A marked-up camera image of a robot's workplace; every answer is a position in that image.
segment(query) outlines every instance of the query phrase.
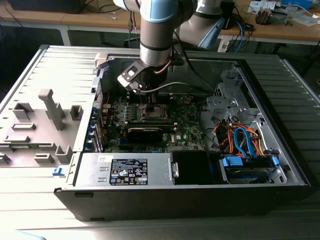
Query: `wire bundle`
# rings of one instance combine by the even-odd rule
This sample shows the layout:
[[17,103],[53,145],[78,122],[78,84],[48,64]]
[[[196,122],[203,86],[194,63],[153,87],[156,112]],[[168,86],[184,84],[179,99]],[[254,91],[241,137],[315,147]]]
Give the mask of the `wire bundle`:
[[[223,123],[218,122],[213,132],[217,133],[217,130],[221,127],[222,124]],[[225,125],[224,127],[228,127],[227,138],[219,144],[219,147],[223,152],[232,155],[235,154],[236,156],[240,157],[246,157],[247,154],[241,148],[244,141],[246,140],[247,148],[250,155],[255,156],[256,154],[257,156],[265,156],[261,147],[261,138],[253,129],[248,128],[247,126],[240,123],[229,123],[228,126]],[[240,145],[238,145],[238,134],[244,135],[244,139],[242,140],[242,143]]]

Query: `white label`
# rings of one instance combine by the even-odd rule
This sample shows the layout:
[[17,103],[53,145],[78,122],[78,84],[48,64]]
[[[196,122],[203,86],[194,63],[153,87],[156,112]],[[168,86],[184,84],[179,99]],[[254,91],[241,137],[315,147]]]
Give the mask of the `white label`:
[[113,158],[113,155],[99,155],[98,163],[111,163]]

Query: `gray cable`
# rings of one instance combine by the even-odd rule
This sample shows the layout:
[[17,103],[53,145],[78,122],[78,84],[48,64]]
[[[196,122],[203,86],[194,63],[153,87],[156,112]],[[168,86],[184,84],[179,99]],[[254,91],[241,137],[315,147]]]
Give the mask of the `gray cable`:
[[197,89],[201,92],[204,92],[204,93],[207,93],[207,94],[212,94],[211,91],[208,91],[206,89],[203,89],[202,87],[199,87],[199,86],[193,86],[193,85],[190,85],[190,84],[187,84],[187,83],[184,83],[184,82],[181,82],[181,81],[173,81],[173,82],[170,82],[170,83],[167,83],[165,85],[162,85],[162,86],[159,86],[155,89],[151,89],[151,90],[140,90],[139,92],[140,93],[144,93],[144,94],[148,94],[148,93],[152,93],[152,92],[155,92],[155,91],[158,91],[160,89],[163,89],[163,88],[166,88],[168,86],[171,86],[171,85],[184,85],[184,86],[187,86],[187,87],[190,87],[190,88],[193,88],[193,89]]
[[152,92],[158,91],[160,89],[164,89],[166,87],[169,87],[171,85],[184,85],[184,86],[188,86],[190,88],[193,88],[191,85],[189,85],[187,83],[180,82],[180,81],[173,81],[173,82],[167,83],[165,85],[159,86],[159,87],[151,89],[151,90],[140,90],[140,93],[144,93],[144,94],[152,93]]

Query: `power cable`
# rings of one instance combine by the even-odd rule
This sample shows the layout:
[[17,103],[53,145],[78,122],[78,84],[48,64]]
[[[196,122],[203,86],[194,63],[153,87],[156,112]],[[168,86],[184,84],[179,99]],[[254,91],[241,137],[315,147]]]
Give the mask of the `power cable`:
[[185,51],[185,49],[184,49],[184,47],[183,47],[183,45],[182,45],[182,42],[181,42],[181,40],[180,40],[180,37],[178,36],[178,34],[176,33],[176,31],[173,31],[173,33],[175,34],[176,38],[178,39],[178,42],[179,42],[179,44],[180,44],[180,46],[181,46],[181,50],[182,50],[182,52],[183,52],[183,55],[184,55],[184,57],[185,57],[185,60],[186,60],[186,62],[188,63],[190,69],[193,71],[193,73],[194,73],[198,78],[201,79],[201,81],[202,81],[203,83],[205,83],[213,92],[215,92],[215,90],[210,86],[210,84],[207,83],[207,81],[206,81],[206,80],[196,71],[196,69],[192,66],[192,64],[191,64],[191,62],[190,62],[190,60],[189,60],[189,58],[188,58],[188,56],[187,56],[187,53],[186,53],[186,51]]

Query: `metal frame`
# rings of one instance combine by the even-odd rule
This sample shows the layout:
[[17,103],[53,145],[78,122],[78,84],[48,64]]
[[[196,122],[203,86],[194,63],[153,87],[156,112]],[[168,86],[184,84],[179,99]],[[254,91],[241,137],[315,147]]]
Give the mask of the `metal frame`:
[[[57,29],[60,31],[63,44],[65,46],[71,46],[68,31],[89,31],[89,32],[103,32],[103,33],[127,33],[127,28],[122,27],[103,27],[103,26],[85,26],[85,25],[71,25],[71,24],[51,24],[51,23],[39,23],[39,22],[21,22],[19,23],[24,28],[37,28],[37,29]],[[0,20],[2,26],[21,27],[15,21]],[[229,42],[235,40],[237,35],[232,34],[220,34],[218,39],[221,39],[217,52],[226,52]],[[287,38],[273,38],[273,37],[260,37],[251,36],[252,42],[266,42],[266,43],[283,43],[283,44],[301,44],[301,45],[317,45],[318,41],[312,40],[298,40]]]

